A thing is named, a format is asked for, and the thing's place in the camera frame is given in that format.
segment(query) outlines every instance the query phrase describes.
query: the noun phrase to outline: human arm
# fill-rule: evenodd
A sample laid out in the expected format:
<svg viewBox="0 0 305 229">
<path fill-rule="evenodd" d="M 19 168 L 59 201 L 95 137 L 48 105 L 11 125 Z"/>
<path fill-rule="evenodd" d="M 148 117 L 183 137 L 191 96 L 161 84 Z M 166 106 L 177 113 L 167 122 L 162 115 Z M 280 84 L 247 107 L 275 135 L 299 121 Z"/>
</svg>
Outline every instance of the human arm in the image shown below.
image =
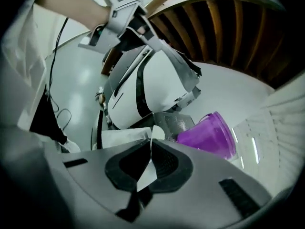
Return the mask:
<svg viewBox="0 0 305 229">
<path fill-rule="evenodd" d="M 93 0 L 36 0 L 38 5 L 85 25 L 91 31 L 108 21 L 110 8 Z"/>
</svg>

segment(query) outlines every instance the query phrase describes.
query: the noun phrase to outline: white cloth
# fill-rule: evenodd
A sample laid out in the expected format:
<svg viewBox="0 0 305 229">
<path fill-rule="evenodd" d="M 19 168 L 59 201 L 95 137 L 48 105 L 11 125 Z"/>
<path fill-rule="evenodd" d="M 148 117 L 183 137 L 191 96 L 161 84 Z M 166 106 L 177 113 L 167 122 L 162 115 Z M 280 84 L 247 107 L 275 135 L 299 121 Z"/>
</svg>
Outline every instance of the white cloth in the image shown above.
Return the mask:
<svg viewBox="0 0 305 229">
<path fill-rule="evenodd" d="M 5 32 L 0 49 L 0 124 L 29 130 L 46 84 L 33 17 L 26 0 Z"/>
</svg>

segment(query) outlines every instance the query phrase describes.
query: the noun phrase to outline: white wall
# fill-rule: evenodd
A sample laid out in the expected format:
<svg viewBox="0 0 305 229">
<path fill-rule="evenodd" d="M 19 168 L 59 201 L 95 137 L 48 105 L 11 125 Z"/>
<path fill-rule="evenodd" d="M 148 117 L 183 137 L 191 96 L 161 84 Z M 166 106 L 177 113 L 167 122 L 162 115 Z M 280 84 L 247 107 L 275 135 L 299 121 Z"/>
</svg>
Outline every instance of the white wall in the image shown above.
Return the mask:
<svg viewBox="0 0 305 229">
<path fill-rule="evenodd" d="M 221 66 L 196 63 L 203 76 L 197 85 L 201 95 L 181 113 L 190 115 L 197 123 L 206 114 L 218 111 L 229 128 L 252 115 L 273 88 L 246 74 Z"/>
<path fill-rule="evenodd" d="M 105 0 L 94 0 L 102 6 L 106 6 Z M 118 2 L 117 0 L 111 0 L 116 6 L 125 4 L 133 0 L 124 0 Z M 151 0 L 143 0 L 143 5 L 146 5 Z M 42 55 L 47 57 L 51 54 L 55 48 L 56 39 L 62 24 L 65 20 L 64 16 L 47 11 L 38 5 L 34 5 L 34 19 L 36 22 L 38 43 L 41 48 Z M 72 20 L 68 20 L 67 25 L 61 35 L 60 44 L 67 40 L 88 31 L 88 29 L 80 23 Z"/>
<path fill-rule="evenodd" d="M 275 196 L 292 186 L 305 160 L 305 73 L 270 95 L 254 115 L 234 127 L 244 171 Z M 254 137 L 259 164 L 256 163 Z"/>
</svg>

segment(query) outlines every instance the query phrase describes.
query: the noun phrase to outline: wooden slats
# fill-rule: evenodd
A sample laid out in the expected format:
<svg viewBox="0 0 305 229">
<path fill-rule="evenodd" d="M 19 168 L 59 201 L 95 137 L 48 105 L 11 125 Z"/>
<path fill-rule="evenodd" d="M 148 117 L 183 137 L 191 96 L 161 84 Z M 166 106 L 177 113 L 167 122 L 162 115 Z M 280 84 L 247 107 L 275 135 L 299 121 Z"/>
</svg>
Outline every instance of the wooden slats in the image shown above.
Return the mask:
<svg viewBox="0 0 305 229">
<path fill-rule="evenodd" d="M 167 11 L 164 13 L 166 18 L 170 21 L 173 27 L 177 30 L 179 36 L 181 37 L 182 41 L 184 42 L 187 51 L 189 52 L 192 59 L 196 58 L 195 48 L 191 42 L 190 36 L 188 35 L 187 31 L 185 30 L 184 26 L 181 24 L 178 16 L 173 10 Z"/>
<path fill-rule="evenodd" d="M 236 15 L 236 35 L 235 35 L 235 46 L 232 57 L 231 66 L 233 67 L 238 57 L 240 45 L 242 43 L 243 36 L 243 5 L 242 2 L 234 0 L 235 15 Z"/>
<path fill-rule="evenodd" d="M 256 54 L 259 43 L 261 42 L 261 39 L 262 39 L 265 23 L 266 23 L 266 8 L 262 8 L 262 16 L 261 16 L 260 26 L 259 26 L 258 33 L 257 33 L 257 36 L 256 36 L 255 41 L 254 41 L 253 48 L 251 50 L 250 58 L 249 58 L 248 63 L 246 64 L 246 66 L 244 68 L 245 71 L 248 69 L 251 61 L 253 60 L 253 58 Z"/>
<path fill-rule="evenodd" d="M 153 0 L 149 14 L 166 0 Z M 247 0 L 190 0 L 150 18 L 158 36 L 190 59 L 231 68 L 277 88 L 303 65 L 292 63 L 285 11 Z M 109 54 L 105 70 L 115 62 Z"/>
<path fill-rule="evenodd" d="M 152 0 L 145 8 L 147 9 L 147 17 L 149 17 L 158 7 L 160 7 L 167 0 Z"/>
<path fill-rule="evenodd" d="M 280 39 L 278 45 L 277 45 L 276 48 L 273 50 L 273 52 L 272 52 L 270 58 L 268 59 L 268 61 L 266 62 L 266 64 L 263 65 L 263 66 L 261 66 L 261 67 L 259 67 L 258 72 L 257 72 L 258 75 L 260 75 L 261 72 L 262 72 L 266 67 L 268 67 L 269 63 L 270 63 L 270 62 L 272 61 L 272 59 L 275 57 L 275 55 L 277 54 L 279 48 L 281 47 L 281 45 L 282 45 L 282 43 L 283 43 L 284 37 L 285 37 L 285 35 L 283 35 L 282 38 Z"/>
<path fill-rule="evenodd" d="M 193 8 L 193 6 L 191 4 L 183 5 L 183 9 L 189 16 L 192 26 L 194 27 L 194 30 L 196 32 L 198 42 L 200 44 L 203 60 L 207 61 L 207 60 L 209 60 L 209 53 L 207 50 L 205 34 L 203 31 L 202 25 L 198 19 L 198 14 L 196 13 L 195 9 Z"/>
<path fill-rule="evenodd" d="M 166 36 L 168 41 L 171 42 L 173 47 L 179 51 L 181 51 L 181 46 L 173 36 L 173 34 L 169 31 L 168 27 L 163 23 L 163 21 L 159 17 L 155 17 L 151 19 L 151 22 L 155 24 L 156 27 Z"/>
<path fill-rule="evenodd" d="M 222 52 L 223 52 L 223 29 L 221 25 L 221 19 L 219 10 L 217 7 L 217 3 L 213 0 L 209 0 L 206 2 L 213 21 L 214 32 L 216 36 L 216 61 L 220 63 Z"/>
<path fill-rule="evenodd" d="M 111 49 L 109 54 L 108 54 L 108 57 L 105 61 L 105 64 L 102 68 L 102 74 L 104 75 L 109 75 L 109 72 L 112 68 L 112 66 L 118 62 L 118 60 L 120 59 L 120 57 L 122 56 L 122 53 L 118 50 L 116 50 L 115 48 Z"/>
</svg>

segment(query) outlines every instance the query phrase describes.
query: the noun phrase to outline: wire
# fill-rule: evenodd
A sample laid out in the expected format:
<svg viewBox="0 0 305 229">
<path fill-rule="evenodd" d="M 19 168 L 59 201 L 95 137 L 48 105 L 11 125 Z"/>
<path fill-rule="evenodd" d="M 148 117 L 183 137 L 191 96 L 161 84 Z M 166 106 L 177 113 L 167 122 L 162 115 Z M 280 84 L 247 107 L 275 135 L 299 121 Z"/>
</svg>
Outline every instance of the wire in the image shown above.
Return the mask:
<svg viewBox="0 0 305 229">
<path fill-rule="evenodd" d="M 62 109 L 62 110 L 60 110 L 59 111 L 59 113 L 58 113 L 58 115 L 57 115 L 57 117 L 56 117 L 56 121 L 57 121 L 57 119 L 58 119 L 58 117 L 59 117 L 59 115 L 64 111 L 64 110 L 66 110 L 66 111 L 68 111 L 69 112 L 69 114 L 70 114 L 70 119 L 68 120 L 68 122 L 67 122 L 67 124 L 62 128 L 62 131 L 64 131 L 65 130 L 65 128 L 68 126 L 68 124 L 69 124 L 69 122 L 70 122 L 70 120 L 72 119 L 72 114 L 71 114 L 71 112 L 70 112 L 70 110 L 69 109 L 67 109 L 67 108 L 64 108 L 64 109 Z"/>
<path fill-rule="evenodd" d="M 58 119 L 58 117 L 59 117 L 59 115 L 62 113 L 62 111 L 63 110 L 66 110 L 66 111 L 68 111 L 69 113 L 70 113 L 70 119 L 68 120 L 68 122 L 67 122 L 67 124 L 63 127 L 63 129 L 62 130 L 64 130 L 66 127 L 67 127 L 67 125 L 69 124 L 69 122 L 70 122 L 70 120 L 72 119 L 72 113 L 70 112 L 70 110 L 69 109 L 67 109 L 67 108 L 64 108 L 64 109 L 62 109 L 61 111 L 59 111 L 59 106 L 58 106 L 58 104 L 55 102 L 55 100 L 52 98 L 52 96 L 51 96 L 51 86 L 52 86 L 52 83 L 53 83 L 53 67 L 54 67 L 54 64 L 55 64 L 55 59 L 56 59 L 56 54 L 57 54 L 57 49 L 58 49 L 58 45 L 59 45 L 59 41 L 60 41 L 60 39 L 61 39 L 61 34 L 62 34 L 62 32 L 63 32 L 63 29 L 65 28 L 65 26 L 66 26 L 66 24 L 67 24 L 67 22 L 68 22 L 68 17 L 65 19 L 65 21 L 64 21 L 64 23 L 63 23 L 63 25 L 62 25 L 62 27 L 61 27 L 61 30 L 60 30 L 60 32 L 59 32 L 59 34 L 58 34 L 58 36 L 57 36 L 57 39 L 56 39 L 56 43 L 55 43 L 55 49 L 54 49 L 54 57 L 53 57 L 53 61 L 52 61 L 52 64 L 51 64 L 51 70 L 50 70 L 50 77 L 49 77 L 49 96 L 48 97 L 50 97 L 50 99 L 53 101 L 53 103 L 56 105 L 56 110 L 54 111 L 54 113 L 57 113 L 57 112 L 59 112 L 58 114 L 57 114 L 57 117 L 56 117 L 56 120 Z"/>
</svg>

